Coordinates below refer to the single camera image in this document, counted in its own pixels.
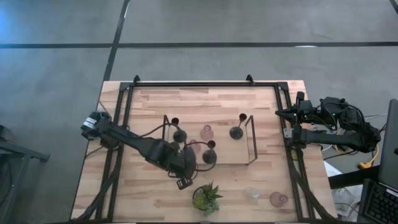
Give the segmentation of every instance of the wooden table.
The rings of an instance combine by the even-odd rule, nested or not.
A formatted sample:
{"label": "wooden table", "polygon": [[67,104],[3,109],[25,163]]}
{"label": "wooden table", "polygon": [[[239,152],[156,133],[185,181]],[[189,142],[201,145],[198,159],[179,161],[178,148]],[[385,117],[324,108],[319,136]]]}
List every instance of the wooden table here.
{"label": "wooden table", "polygon": [[[113,115],[120,82],[104,82],[100,101]],[[304,91],[303,81],[288,81],[291,99]],[[238,114],[254,116],[258,159],[250,166],[217,165],[202,172],[193,185],[179,190],[175,179],[147,163],[135,149],[125,147],[116,199],[115,222],[277,222],[297,220],[284,143],[275,115],[275,92],[269,87],[135,87],[129,127],[137,134],[146,133],[162,124],[164,114],[177,116],[182,125],[228,126],[237,122]],[[160,138],[162,131],[152,137]],[[88,153],[99,146],[91,142]],[[310,188],[319,202],[332,215],[336,215],[325,166],[319,147],[309,146],[304,151]],[[106,150],[88,157],[78,187],[72,218],[78,217],[98,193],[103,175]],[[220,186],[220,211],[209,217],[192,206],[193,191],[214,180]],[[258,189],[258,200],[247,199],[247,189]],[[289,198],[282,208],[269,202],[271,193],[278,191]],[[305,200],[301,194],[306,215]]]}

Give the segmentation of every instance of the cable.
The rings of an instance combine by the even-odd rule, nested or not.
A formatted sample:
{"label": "cable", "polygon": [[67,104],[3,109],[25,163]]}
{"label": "cable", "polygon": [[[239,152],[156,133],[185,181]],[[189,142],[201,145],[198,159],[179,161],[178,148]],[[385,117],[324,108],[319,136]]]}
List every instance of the cable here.
{"label": "cable", "polygon": [[85,156],[85,159],[86,159],[89,155],[91,155],[92,153],[94,153],[94,152],[96,152],[96,151],[98,151],[98,150],[100,150],[100,149],[102,149],[102,148],[104,148],[104,146],[101,146],[101,147],[95,149],[94,151],[89,152],[89,153]]}
{"label": "cable", "polygon": [[385,114],[377,114],[377,115],[372,115],[372,116],[365,116],[365,120],[369,120],[369,119],[373,119],[373,118],[378,118],[378,117],[385,116],[385,115],[388,115],[388,113],[385,113]]}
{"label": "cable", "polygon": [[191,142],[191,143],[188,143],[188,144],[186,144],[185,146],[190,146],[190,145],[193,145],[193,144],[205,144],[205,145],[207,145],[207,143],[205,143],[205,142],[198,141],[198,142]]}
{"label": "cable", "polygon": [[364,125],[365,125],[365,117],[363,116],[362,111],[361,111],[359,108],[357,108],[356,106],[349,105],[349,104],[347,104],[347,105],[350,106],[350,107],[352,107],[352,108],[354,108],[354,109],[356,109],[356,110],[359,112],[359,114],[360,114],[361,117],[362,117],[362,126],[364,126]]}
{"label": "cable", "polygon": [[[341,130],[342,130],[342,129],[337,130],[337,132],[336,132],[335,134],[338,135],[338,134],[340,133]],[[339,154],[344,154],[344,152],[342,152],[342,151],[340,151],[340,150],[338,149],[338,146],[337,146],[337,145],[333,145],[333,148],[334,148],[335,151],[338,152]]]}
{"label": "cable", "polygon": [[359,213],[355,208],[353,208],[350,204],[347,203],[335,203],[335,205],[348,205],[350,206],[356,213]]}
{"label": "cable", "polygon": [[[189,144],[186,144],[186,145],[184,145],[184,148],[185,148],[185,146],[189,146],[189,145],[192,145],[192,144],[205,144],[205,145],[207,145],[207,143],[205,143],[205,142],[198,141],[198,142],[191,142],[191,143],[189,143]],[[210,168],[207,168],[207,169],[196,169],[196,171],[197,171],[197,172],[206,172],[206,171],[209,171],[209,170],[211,170],[212,168],[214,168],[214,166],[216,165],[216,163],[217,163],[217,161],[215,161],[215,162],[213,163],[213,165],[212,165]]]}
{"label": "cable", "polygon": [[323,146],[321,144],[318,144],[318,143],[310,143],[310,144],[314,144],[314,145],[320,146],[321,147],[321,151],[323,150]]}
{"label": "cable", "polygon": [[10,187],[8,188],[7,193],[5,194],[5,196],[2,198],[2,200],[0,202],[0,207],[2,207],[3,203],[6,201],[8,195],[10,194],[12,185],[13,185],[13,183],[12,183],[12,174],[11,174],[11,163],[10,163],[9,158],[7,158],[7,165],[8,165],[8,175],[9,175],[9,178],[10,178]]}
{"label": "cable", "polygon": [[106,112],[107,114],[109,114],[108,110],[104,107],[104,105],[102,104],[101,100],[99,100],[98,102],[99,102],[99,104],[102,106],[102,108],[105,110],[105,112]]}
{"label": "cable", "polygon": [[380,129],[380,132],[385,131],[387,128],[387,123]]}
{"label": "cable", "polygon": [[178,130],[181,130],[180,127],[178,127],[176,124],[173,124],[173,123],[166,123],[166,124],[162,124],[162,125],[158,126],[157,128],[153,129],[152,131],[149,131],[149,132],[146,133],[146,134],[140,135],[139,138],[143,138],[143,137],[145,137],[145,136],[148,136],[148,135],[154,133],[155,131],[157,131],[159,128],[163,128],[163,126],[166,126],[166,125],[175,126]]}
{"label": "cable", "polygon": [[330,131],[336,131],[336,130],[334,130],[334,129],[332,129],[324,120],[322,120],[320,117],[318,117],[317,115],[311,115],[311,117],[314,117],[314,118],[316,118],[316,119],[318,119],[318,120],[320,120],[322,123],[323,123],[323,125],[325,125]]}
{"label": "cable", "polygon": [[351,152],[347,152],[347,153],[343,153],[343,154],[338,154],[338,155],[326,157],[326,158],[324,158],[323,160],[325,161],[325,160],[327,160],[327,159],[331,159],[331,158],[338,157],[338,156],[343,156],[343,155],[355,155],[355,154],[357,154],[358,152],[359,152],[359,151],[351,151]]}
{"label": "cable", "polygon": [[326,149],[322,150],[322,151],[326,151],[328,149],[330,149],[333,145],[328,146]]}
{"label": "cable", "polygon": [[367,169],[373,166],[373,162],[376,159],[376,157],[379,155],[379,144],[376,145],[376,155],[373,156],[373,158],[369,162],[360,162],[358,164],[358,168],[360,169]]}

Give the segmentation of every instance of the black cable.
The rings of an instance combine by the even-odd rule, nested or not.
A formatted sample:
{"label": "black cable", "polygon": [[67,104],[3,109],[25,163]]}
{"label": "black cable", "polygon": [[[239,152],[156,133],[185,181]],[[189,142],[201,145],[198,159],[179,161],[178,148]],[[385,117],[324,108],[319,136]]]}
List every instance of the black cable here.
{"label": "black cable", "polygon": [[380,129],[380,132],[385,131],[387,128],[387,123]]}
{"label": "black cable", "polygon": [[311,115],[311,116],[315,117],[318,120],[320,120],[323,123],[323,125],[325,125],[330,131],[332,131],[332,132],[336,131],[336,130],[332,129],[328,124],[326,124],[326,122],[324,120],[322,120],[320,117],[318,117],[317,115]]}
{"label": "black cable", "polygon": [[314,144],[314,145],[320,146],[321,147],[321,151],[323,150],[323,146],[321,144],[318,144],[318,143],[310,143],[310,144]]}
{"label": "black cable", "polygon": [[99,100],[98,101],[99,102],[99,104],[102,106],[102,108],[105,110],[105,112],[108,114],[108,116],[111,118],[111,120],[112,120],[112,116],[111,116],[111,114],[108,112],[108,110],[104,107],[104,105],[102,104],[102,102],[101,102],[101,100]]}
{"label": "black cable", "polygon": [[338,155],[326,157],[326,158],[324,158],[323,160],[325,161],[325,160],[327,160],[327,159],[331,159],[331,158],[338,157],[338,156],[343,156],[343,155],[355,155],[355,154],[357,154],[358,152],[359,152],[359,151],[351,151],[351,152],[347,152],[347,153],[343,153],[343,154],[338,154]]}
{"label": "black cable", "polygon": [[190,145],[193,145],[193,144],[205,144],[205,145],[207,145],[207,143],[205,143],[205,142],[198,141],[198,142],[191,142],[191,143],[188,143],[188,144],[186,144],[185,146],[190,146]]}
{"label": "black cable", "polygon": [[2,198],[1,202],[0,202],[0,207],[2,207],[3,203],[6,201],[8,195],[10,194],[11,188],[12,188],[12,174],[11,174],[11,163],[9,158],[7,158],[7,165],[8,165],[8,175],[10,178],[10,187],[7,190],[7,193],[5,194],[5,196]]}
{"label": "black cable", "polygon": [[352,108],[354,108],[354,109],[356,109],[356,110],[360,113],[360,115],[361,115],[361,117],[362,117],[362,126],[364,126],[364,125],[365,125],[365,117],[363,116],[362,111],[361,111],[359,108],[357,108],[356,106],[349,105],[349,104],[347,104],[347,105],[350,106],[350,107],[352,107]]}
{"label": "black cable", "polygon": [[[185,148],[185,146],[189,146],[189,145],[192,145],[192,144],[205,144],[205,145],[207,145],[207,143],[205,143],[205,142],[198,141],[198,142],[191,142],[191,143],[189,143],[189,144],[186,144],[186,145],[184,145],[184,148]],[[215,162],[213,163],[213,165],[212,165],[210,168],[203,169],[203,170],[201,170],[201,169],[196,169],[196,171],[197,171],[197,172],[206,172],[206,171],[209,171],[209,170],[211,170],[212,168],[214,168],[214,166],[216,165],[216,163],[217,163],[217,161],[215,161]]]}
{"label": "black cable", "polygon": [[96,151],[98,151],[98,150],[100,150],[100,149],[102,149],[102,148],[104,148],[104,146],[101,146],[101,147],[95,149],[94,151],[89,152],[89,153],[85,156],[85,159],[86,159],[89,155],[91,155],[92,153],[94,153],[94,152],[96,152]]}
{"label": "black cable", "polygon": [[336,218],[330,215],[326,211],[326,209],[321,205],[321,203],[317,200],[317,198],[314,196],[314,194],[312,193],[308,185],[305,183],[305,181],[301,178],[301,175],[294,166],[292,171],[293,171],[292,177],[297,181],[298,185],[303,190],[304,195],[306,196],[308,201],[313,205],[315,210],[318,212],[319,216],[321,216],[321,218],[325,220],[336,220]]}
{"label": "black cable", "polygon": [[143,138],[143,137],[145,137],[145,136],[148,136],[148,135],[154,133],[155,131],[157,131],[159,128],[163,128],[163,126],[166,126],[166,125],[175,126],[178,130],[181,130],[180,127],[178,127],[176,124],[173,124],[173,123],[166,123],[166,124],[160,125],[159,127],[153,129],[152,131],[149,131],[149,132],[146,133],[146,134],[140,135],[139,138]]}
{"label": "black cable", "polygon": [[347,203],[335,203],[335,205],[348,205],[348,206],[350,206],[356,213],[358,213],[359,214],[359,212],[355,209],[355,208],[353,208],[350,204],[347,204]]}

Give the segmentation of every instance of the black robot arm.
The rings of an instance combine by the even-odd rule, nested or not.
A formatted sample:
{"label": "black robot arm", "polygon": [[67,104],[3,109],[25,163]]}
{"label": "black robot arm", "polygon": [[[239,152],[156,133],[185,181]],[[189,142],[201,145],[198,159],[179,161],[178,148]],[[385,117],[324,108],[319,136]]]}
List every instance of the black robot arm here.
{"label": "black robot arm", "polygon": [[101,145],[114,149],[120,143],[136,149],[151,164],[175,174],[180,190],[192,185],[196,169],[196,156],[190,147],[179,152],[173,145],[162,139],[144,138],[113,124],[105,112],[92,112],[81,126],[82,135],[87,139],[101,138]]}
{"label": "black robot arm", "polygon": [[[304,96],[303,92],[298,92],[296,104],[289,109],[275,112],[276,115],[292,124],[291,140],[294,147],[303,149],[308,143],[313,142],[348,146],[361,152],[375,150],[377,143],[381,140],[380,132],[365,122],[361,110],[348,104],[345,99],[332,97],[321,99],[321,104],[313,107],[311,101],[304,100]],[[302,123],[323,124],[330,130],[336,131],[337,122],[340,128],[353,132],[347,135],[335,135],[301,127]]]}

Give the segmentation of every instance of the black metal frame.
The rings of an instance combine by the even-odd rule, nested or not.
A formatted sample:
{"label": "black metal frame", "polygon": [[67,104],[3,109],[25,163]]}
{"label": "black metal frame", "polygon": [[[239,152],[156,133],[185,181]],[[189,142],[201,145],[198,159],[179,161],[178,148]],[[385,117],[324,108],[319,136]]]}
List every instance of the black metal frame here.
{"label": "black metal frame", "polygon": [[[0,132],[4,130],[4,126],[1,126]],[[24,177],[27,171],[27,166],[29,165],[29,161],[31,159],[38,159],[40,162],[47,162],[50,159],[50,154],[43,154],[37,151],[33,151],[31,149],[18,146],[11,141],[7,141],[5,139],[0,139],[0,151],[5,151],[6,153],[2,153],[0,157],[5,160],[9,159],[20,159],[21,164],[16,172],[15,178],[13,178],[13,182],[9,183],[10,191],[6,195],[5,198],[6,203],[4,210],[2,210],[2,214],[0,214],[0,224],[9,223],[9,219],[12,213],[12,209],[14,208],[15,202],[17,200],[18,193],[21,189],[21,185],[24,181]]]}
{"label": "black metal frame", "polygon": [[[245,123],[245,127],[248,127],[248,123],[251,121],[251,129],[252,129],[252,133],[253,133],[253,148],[254,148],[254,159],[250,160],[250,156],[249,156],[249,160],[248,163],[245,164],[246,166],[250,165],[252,162],[254,162],[257,159],[257,145],[256,145],[256,133],[254,131],[254,120],[253,120],[253,115],[250,115],[248,121]],[[167,115],[163,116],[163,124],[170,124],[169,118],[167,117]],[[167,141],[168,139],[165,138],[165,134],[166,134],[166,125],[163,126],[163,130],[162,130],[162,139],[164,141]]]}
{"label": "black metal frame", "polygon": [[[125,109],[124,118],[123,118],[123,126],[127,127],[128,119],[129,119],[129,112],[130,112],[130,107],[131,107],[131,101],[132,101],[132,92],[133,92],[134,87],[153,87],[153,86],[163,86],[163,87],[170,87],[170,86],[184,86],[184,87],[187,87],[187,86],[231,86],[231,87],[232,86],[236,86],[236,87],[262,86],[262,87],[272,87],[275,90],[275,97],[276,97],[278,110],[283,109],[282,98],[280,96],[281,91],[285,95],[287,107],[288,108],[291,107],[290,95],[289,95],[290,93],[289,93],[289,87],[288,87],[287,82],[255,82],[251,75],[248,75],[246,77],[246,81],[242,81],[242,82],[139,82],[139,81],[140,81],[140,78],[138,76],[136,76],[134,78],[133,82],[131,82],[131,83],[130,82],[122,82],[120,84],[118,100],[116,103],[116,111],[115,111],[114,119],[113,119],[116,124],[119,120],[119,114],[120,114],[120,109],[121,109],[121,103],[123,100],[123,95],[128,90],[126,109]],[[167,122],[169,122],[169,121],[167,119],[167,116],[165,115],[164,123],[167,123]],[[248,122],[252,122],[252,129],[254,129],[254,119],[252,116],[250,116],[250,118],[248,119],[246,124],[248,124]],[[283,132],[283,129],[287,127],[285,120],[282,118],[280,118],[280,127],[281,127],[282,132]],[[163,135],[162,135],[163,139],[165,137],[164,133],[165,133],[165,129],[163,129]],[[308,207],[309,219],[303,217],[303,210],[302,210],[301,201],[300,201],[298,183],[297,183],[296,179],[294,178],[295,172],[297,172],[297,171],[295,170],[294,161],[292,158],[292,153],[291,153],[292,148],[288,142],[288,139],[284,135],[282,135],[282,136],[284,138],[284,145],[285,145],[285,151],[286,151],[286,156],[287,156],[287,165],[289,168],[289,175],[290,175],[290,181],[291,181],[291,185],[292,185],[293,198],[294,198],[294,204],[295,204],[295,210],[296,210],[298,222],[306,222],[308,220],[316,220],[312,205],[306,197],[305,197],[305,199],[306,199],[306,203],[307,203],[307,207]],[[103,181],[101,184],[101,191],[103,191],[104,189],[102,189],[102,188],[106,185],[105,183],[107,183],[107,181],[109,181],[109,179],[112,177],[112,175],[111,175],[111,177],[108,177],[108,176],[109,176],[109,170],[110,170],[110,161],[112,159],[112,155],[113,155],[114,151],[117,151],[116,164],[113,169],[113,174],[116,177],[112,181],[112,191],[111,191],[111,196],[110,196],[110,201],[109,201],[107,217],[102,218],[102,212],[103,212],[102,211],[103,210],[103,198],[102,198],[100,200],[100,203],[97,204],[95,219],[93,219],[93,220],[71,220],[73,223],[109,223],[109,222],[112,222],[114,206],[115,206],[115,202],[116,202],[119,174],[120,174],[120,170],[121,170],[121,159],[123,156],[123,145],[122,144],[117,149],[109,149],[108,150],[108,153],[106,155],[105,165],[104,165],[104,173],[103,173],[104,178],[103,178]],[[300,167],[299,174],[301,176],[301,179],[308,186],[308,179],[307,179],[304,160],[303,160],[302,156],[303,156],[302,152],[297,153],[298,165]]]}
{"label": "black metal frame", "polygon": [[256,161],[257,158],[258,158],[258,155],[257,155],[257,143],[256,143],[256,132],[255,132],[255,129],[254,129],[254,118],[253,118],[253,115],[250,115],[248,121],[246,122],[246,124],[245,124],[246,129],[248,128],[249,122],[251,124],[251,132],[253,133],[254,159],[250,160],[250,152],[249,152],[249,146],[248,146],[249,163],[246,164],[247,166],[250,165],[252,162]]}

